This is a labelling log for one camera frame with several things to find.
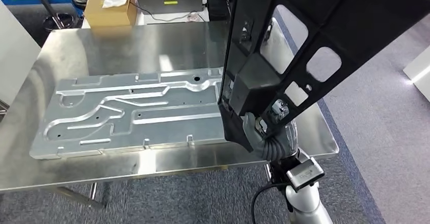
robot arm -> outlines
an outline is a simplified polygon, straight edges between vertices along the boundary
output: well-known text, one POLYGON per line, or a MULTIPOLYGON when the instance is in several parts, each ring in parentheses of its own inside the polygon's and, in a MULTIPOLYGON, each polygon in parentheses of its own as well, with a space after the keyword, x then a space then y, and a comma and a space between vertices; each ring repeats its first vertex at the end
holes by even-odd
POLYGON ((258 194, 276 187, 285 195, 293 223, 330 224, 317 189, 317 180, 324 171, 300 150, 294 139, 293 119, 427 15, 430 0, 234 3, 218 105, 225 138, 270 162, 271 184, 262 187, 253 198, 253 223, 258 194), (260 53, 278 5, 286 7, 308 31, 306 40, 281 72, 260 53), (336 53, 341 65, 326 80, 318 80, 307 64, 323 47, 336 53), (288 93, 293 84, 304 100, 297 102, 288 93))
POLYGON ((253 151, 242 126, 245 113, 267 125, 264 140, 279 134, 429 11, 429 0, 236 0, 218 103, 226 139, 253 151), (260 53, 278 5, 285 6, 308 30, 282 73, 260 53), (322 47, 341 59, 339 69, 325 81, 307 71, 308 61, 322 47), (301 103, 285 92, 292 84, 306 97, 301 103))

hole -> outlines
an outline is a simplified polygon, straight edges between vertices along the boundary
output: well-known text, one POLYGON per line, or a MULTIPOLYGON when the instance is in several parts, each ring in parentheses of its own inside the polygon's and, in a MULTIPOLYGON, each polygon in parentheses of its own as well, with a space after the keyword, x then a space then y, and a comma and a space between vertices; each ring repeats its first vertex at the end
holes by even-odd
POLYGON ((308 37, 308 29, 285 6, 278 5, 272 14, 260 53, 280 74, 293 60, 308 37))
POLYGON ((296 106, 300 106, 308 98, 308 94, 294 81, 287 87, 285 94, 296 106))
POLYGON ((328 80, 342 65, 342 60, 332 49, 322 47, 306 64, 306 70, 320 82, 328 80))

stainless steel table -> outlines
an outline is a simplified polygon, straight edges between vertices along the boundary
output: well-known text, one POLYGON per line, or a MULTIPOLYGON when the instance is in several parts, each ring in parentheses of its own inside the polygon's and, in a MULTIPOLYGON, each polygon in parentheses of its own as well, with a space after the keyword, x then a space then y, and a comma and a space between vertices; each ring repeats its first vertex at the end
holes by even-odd
MULTIPOLYGON (((223 22, 193 22, 136 26, 114 36, 90 29, 51 32, 0 124, 0 191, 52 187, 70 196, 61 186, 264 164, 235 143, 59 160, 29 156, 39 121, 60 79, 221 67, 227 30, 223 22), (160 63, 160 55, 168 56, 171 63, 160 63)), ((299 145, 308 154, 318 157, 338 151, 317 105, 297 118, 297 125, 299 145)))

white wall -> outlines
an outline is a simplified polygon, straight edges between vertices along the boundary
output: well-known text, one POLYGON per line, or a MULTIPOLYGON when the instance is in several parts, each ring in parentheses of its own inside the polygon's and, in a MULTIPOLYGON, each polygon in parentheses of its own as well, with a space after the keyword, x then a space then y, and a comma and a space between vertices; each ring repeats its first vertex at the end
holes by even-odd
POLYGON ((12 104, 40 50, 0 1, 0 100, 12 104))

metal pole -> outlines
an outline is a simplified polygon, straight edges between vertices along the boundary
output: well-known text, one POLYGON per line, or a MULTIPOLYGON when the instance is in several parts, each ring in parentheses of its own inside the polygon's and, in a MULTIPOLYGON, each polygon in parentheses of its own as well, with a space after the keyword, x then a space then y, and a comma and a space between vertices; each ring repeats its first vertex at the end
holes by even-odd
POLYGON ((57 13, 52 8, 52 6, 49 4, 48 0, 40 0, 45 6, 45 9, 48 11, 48 13, 52 16, 52 19, 54 20, 55 24, 57 25, 58 29, 64 29, 64 25, 61 22, 61 20, 58 18, 57 13))
POLYGON ((70 190, 66 187, 56 187, 56 188, 52 188, 53 191, 63 195, 64 197, 77 201, 81 204, 87 205, 89 207, 93 207, 93 208, 97 208, 97 209, 103 209, 104 205, 102 203, 99 203, 95 200, 93 200, 92 198, 88 198, 86 196, 83 196, 79 193, 76 193, 73 190, 70 190))
POLYGON ((91 198, 92 200, 94 200, 94 199, 95 199, 95 193, 96 193, 96 190, 97 190, 97 183, 96 183, 96 182, 94 182, 94 183, 91 185, 91 192, 90 192, 90 198, 91 198))

